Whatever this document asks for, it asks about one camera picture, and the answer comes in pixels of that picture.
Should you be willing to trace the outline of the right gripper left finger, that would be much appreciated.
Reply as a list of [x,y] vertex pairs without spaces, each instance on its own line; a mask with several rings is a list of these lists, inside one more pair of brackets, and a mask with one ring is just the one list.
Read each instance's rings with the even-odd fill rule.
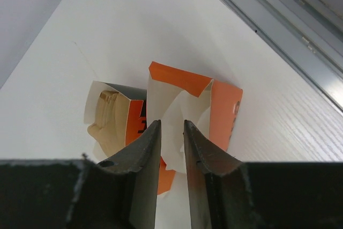
[[96,164],[1,161],[1,228],[153,228],[161,122]]

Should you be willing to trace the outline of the white paper coffee filter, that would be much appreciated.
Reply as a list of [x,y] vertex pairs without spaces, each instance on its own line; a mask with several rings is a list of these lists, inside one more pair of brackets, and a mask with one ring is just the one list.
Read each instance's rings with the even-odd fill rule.
[[186,172],[183,132],[184,121],[191,119],[191,95],[181,91],[162,116],[161,155],[167,170]]

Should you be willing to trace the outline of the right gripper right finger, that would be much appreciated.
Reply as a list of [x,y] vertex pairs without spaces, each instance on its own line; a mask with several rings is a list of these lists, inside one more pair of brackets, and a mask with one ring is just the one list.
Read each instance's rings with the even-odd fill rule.
[[242,162],[184,123],[192,228],[342,228],[342,163]]

